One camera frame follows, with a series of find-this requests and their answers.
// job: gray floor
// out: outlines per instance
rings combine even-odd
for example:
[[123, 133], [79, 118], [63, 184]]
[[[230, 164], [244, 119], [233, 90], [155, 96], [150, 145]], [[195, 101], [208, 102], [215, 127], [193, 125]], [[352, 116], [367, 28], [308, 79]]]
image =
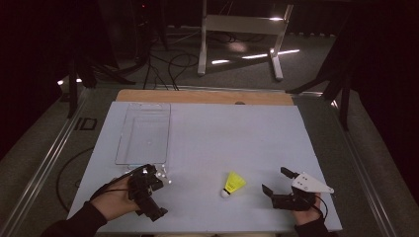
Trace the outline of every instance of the gray floor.
[[[171, 33], [193, 33], [191, 30], [170, 30]], [[229, 59], [231, 62], [221, 65], [208, 65], [204, 77], [197, 75], [197, 66], [187, 69], [176, 79], [178, 87], [240, 89], [240, 90], [288, 90], [313, 79], [327, 55], [334, 38], [287, 36], [282, 50], [299, 49], [299, 52], [280, 56], [285, 80], [274, 79], [268, 58], [244, 60], [248, 54], [266, 53], [275, 39], [264, 38], [258, 42], [209, 44], [209, 60]], [[157, 44], [152, 54], [170, 60], [181, 53], [182, 49], [198, 56], [200, 39], [190, 37], [176, 43], [170, 43], [170, 52], [162, 51]], [[176, 64], [192, 64], [195, 58], [179, 57]], [[168, 63], [152, 57], [151, 64], [158, 70], [161, 80], [170, 86]], [[152, 71], [146, 85], [165, 89], [162, 81]], [[172, 66], [173, 75], [182, 68]], [[83, 105], [77, 118], [97, 119], [96, 129], [71, 129], [65, 146], [50, 169], [48, 179], [39, 183], [40, 191], [29, 201], [22, 213], [22, 221], [17, 223], [13, 236], [38, 236], [41, 231], [57, 219], [66, 217], [66, 212], [59, 205], [55, 195], [55, 181], [65, 162], [80, 151], [95, 145], [100, 127], [117, 92], [122, 88], [142, 88], [146, 67], [127, 76], [137, 82], [135, 86], [123, 86], [109, 79], [102, 78], [95, 90], [84, 90]], [[318, 85], [311, 92], [322, 92], [327, 83]], [[391, 157], [380, 138], [374, 124], [364, 110], [356, 92], [351, 93], [348, 124], [350, 131], [345, 132], [336, 119], [336, 111], [328, 102], [314, 94], [295, 96], [304, 122], [319, 158], [320, 165], [329, 185], [340, 192], [334, 198], [344, 230], [340, 236], [419, 236], [419, 209], [402, 182]], [[47, 156], [54, 140], [61, 129], [69, 123], [66, 119], [68, 105], [56, 102], [37, 123], [21, 138], [0, 164], [0, 223], [4, 225], [12, 210], [19, 204], [19, 198], [42, 159]], [[91, 151], [83, 153], [69, 165], [62, 174], [59, 183], [66, 205], [70, 205], [77, 192], [77, 182], [84, 173]]]

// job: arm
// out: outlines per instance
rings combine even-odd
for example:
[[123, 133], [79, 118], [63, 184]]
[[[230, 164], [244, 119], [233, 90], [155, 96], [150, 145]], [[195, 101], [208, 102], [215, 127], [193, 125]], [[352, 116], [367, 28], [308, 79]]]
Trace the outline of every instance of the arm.
[[110, 185], [105, 193], [86, 201], [71, 218], [50, 225], [41, 237], [91, 237], [109, 220], [139, 210], [136, 203], [128, 199], [128, 179]]
[[[316, 194], [315, 206], [320, 208], [320, 194]], [[324, 225], [323, 215], [315, 208], [306, 211], [292, 211], [295, 218], [295, 231], [299, 237], [327, 237], [330, 236], [326, 226]]]

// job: hand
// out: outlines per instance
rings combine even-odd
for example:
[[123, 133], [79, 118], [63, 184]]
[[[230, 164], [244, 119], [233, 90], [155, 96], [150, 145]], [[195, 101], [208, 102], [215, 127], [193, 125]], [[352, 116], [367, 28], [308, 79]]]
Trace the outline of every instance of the hand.
[[121, 179], [111, 184], [107, 191], [90, 202], [109, 220], [116, 219], [129, 212], [139, 210], [138, 205], [128, 199], [128, 182], [129, 177]]
[[[315, 206], [317, 208], [320, 208], [320, 194], [315, 194], [316, 197], [315, 198]], [[318, 218], [320, 218], [320, 213], [314, 209], [313, 207], [311, 207], [309, 210], [304, 210], [304, 211], [292, 211], [293, 217], [295, 218], [295, 222], [296, 225], [303, 225], [306, 224], [308, 222], [317, 220]]]

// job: table leg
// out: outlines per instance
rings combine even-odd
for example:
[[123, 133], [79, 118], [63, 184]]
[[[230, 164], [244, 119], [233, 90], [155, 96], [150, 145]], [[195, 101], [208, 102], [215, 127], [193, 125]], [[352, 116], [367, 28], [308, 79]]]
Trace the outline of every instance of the table leg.
[[203, 0], [203, 22], [201, 28], [201, 51], [198, 62], [198, 75], [204, 76], [207, 67], [207, 0]]

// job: aluminum rail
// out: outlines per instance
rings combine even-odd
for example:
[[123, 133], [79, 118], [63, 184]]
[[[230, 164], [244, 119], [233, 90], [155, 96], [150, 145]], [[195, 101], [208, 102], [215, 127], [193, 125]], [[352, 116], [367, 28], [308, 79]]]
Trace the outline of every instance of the aluminum rail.
[[0, 230], [0, 236], [12, 237], [19, 230], [19, 227], [21, 226], [29, 209], [37, 198], [38, 193], [40, 192], [45, 180], [47, 179], [55, 164], [55, 161], [58, 159], [62, 148], [70, 136], [71, 131], [77, 122], [77, 118], [88, 99], [89, 94], [90, 89], [84, 89], [81, 93], [77, 110], [75, 111], [72, 118], [67, 119], [57, 138], [54, 140], [47, 154], [42, 159], [40, 166], [28, 182], [13, 211], [5, 221], [5, 224], [2, 226]]

